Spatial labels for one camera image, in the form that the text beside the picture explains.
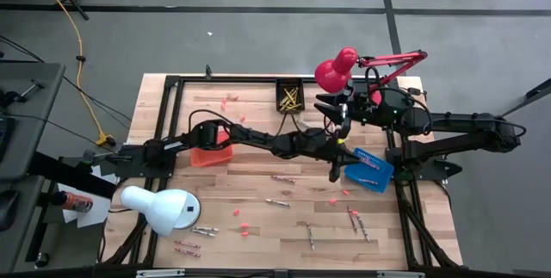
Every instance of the gray floor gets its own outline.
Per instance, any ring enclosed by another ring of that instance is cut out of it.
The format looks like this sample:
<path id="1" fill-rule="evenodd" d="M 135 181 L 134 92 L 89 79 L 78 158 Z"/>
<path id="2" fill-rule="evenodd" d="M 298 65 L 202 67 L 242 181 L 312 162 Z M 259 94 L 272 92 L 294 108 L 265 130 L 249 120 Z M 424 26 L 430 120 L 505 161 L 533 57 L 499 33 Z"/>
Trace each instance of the gray floor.
<path id="1" fill-rule="evenodd" d="M 51 3 L 52 0 L 0 0 L 0 3 Z M 87 4 L 348 7 L 382 8 L 383 0 L 84 0 Z M 393 0 L 394 8 L 551 9 L 549 0 Z M 90 13 L 73 14 L 87 57 L 83 89 L 131 115 L 140 79 L 146 72 L 313 73 L 343 46 L 362 55 L 392 53 L 384 15 L 245 13 Z M 401 49 L 423 49 L 429 57 L 408 75 L 420 76 L 433 112 L 500 114 L 550 72 L 545 65 L 551 43 L 551 17 L 396 16 Z M 59 12 L 0 11 L 0 34 L 50 62 L 77 72 L 77 41 Z M 10 58 L 20 53 L 0 44 Z M 106 132 L 119 142 L 127 131 L 96 111 Z M 91 139 L 97 135 L 77 92 L 63 84 L 51 120 Z M 47 127 L 40 149 L 52 156 L 74 156 L 90 144 Z M 495 233 L 499 221 L 485 214 L 489 188 L 474 194 L 469 174 L 450 180 L 454 220 L 467 266 L 511 271 Z M 92 262 L 90 253 L 75 263 Z"/>

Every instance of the wooden table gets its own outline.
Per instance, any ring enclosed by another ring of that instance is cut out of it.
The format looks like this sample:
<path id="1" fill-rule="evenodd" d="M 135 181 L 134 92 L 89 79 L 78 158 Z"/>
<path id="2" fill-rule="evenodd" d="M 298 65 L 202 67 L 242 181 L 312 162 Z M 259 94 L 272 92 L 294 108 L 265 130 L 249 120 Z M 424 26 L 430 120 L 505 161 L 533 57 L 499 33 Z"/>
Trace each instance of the wooden table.
<path id="1" fill-rule="evenodd" d="M 142 144 L 153 137 L 165 76 L 144 75 L 128 143 Z M 399 86 L 422 89 L 419 77 L 400 77 Z M 321 127 L 323 115 L 313 104 L 315 95 L 322 90 L 316 84 L 305 84 L 304 92 L 306 110 L 297 118 L 310 127 Z M 239 98 L 236 102 L 228 102 L 226 111 L 222 112 L 220 102 L 227 94 Z M 176 134 L 187 132 L 189 113 L 198 108 L 221 112 L 236 122 L 245 116 L 244 125 L 275 133 L 282 120 L 282 115 L 276 112 L 275 96 L 275 85 L 269 83 L 186 83 Z M 165 122 L 170 121 L 169 116 L 170 111 Z M 192 125 L 212 118 L 210 114 L 195 114 Z M 168 123 L 165 125 L 164 135 L 168 132 Z M 292 130 L 294 125 L 287 120 L 282 132 Z M 432 135 L 416 139 L 431 140 Z M 361 127 L 354 123 L 346 145 L 352 149 L 359 146 L 383 158 L 387 138 L 379 127 Z M 329 169 L 329 164 L 311 158 L 286 161 L 272 156 L 269 151 L 245 145 L 233 146 L 230 163 L 206 168 L 191 167 L 189 151 L 180 152 L 168 188 L 182 188 L 197 195 L 202 204 L 197 225 L 219 228 L 220 233 L 216 238 L 206 238 L 190 231 L 175 230 L 169 238 L 159 238 L 154 265 L 216 269 L 406 269 L 394 187 L 377 194 L 346 180 L 344 170 L 341 179 L 331 183 Z M 275 182 L 270 175 L 291 176 L 296 185 Z M 144 179 L 131 179 L 126 183 L 140 187 L 143 184 Z M 344 195 L 343 189 L 350 195 Z M 113 199 L 113 209 L 122 208 L 120 192 Z M 427 228 L 449 256 L 461 263 L 446 195 L 433 182 L 420 182 L 419 194 Z M 286 201 L 291 208 L 269 205 L 264 201 L 266 198 Z M 337 199 L 335 205 L 329 204 L 331 198 Z M 371 237 L 370 243 L 366 243 L 361 232 L 356 234 L 352 230 L 347 205 L 361 214 Z M 233 215 L 235 209 L 240 211 L 237 217 Z M 124 241 L 136 218 L 136 212 L 109 215 L 104 259 Z M 243 222 L 251 226 L 248 237 L 241 236 Z M 308 242 L 306 222 L 312 226 L 315 251 L 311 251 Z M 417 232 L 413 231 L 412 236 L 416 256 L 421 260 Z M 178 239 L 200 244 L 201 258 L 175 252 L 173 240 Z M 145 254 L 146 245 L 147 238 L 142 241 L 142 254 Z"/>

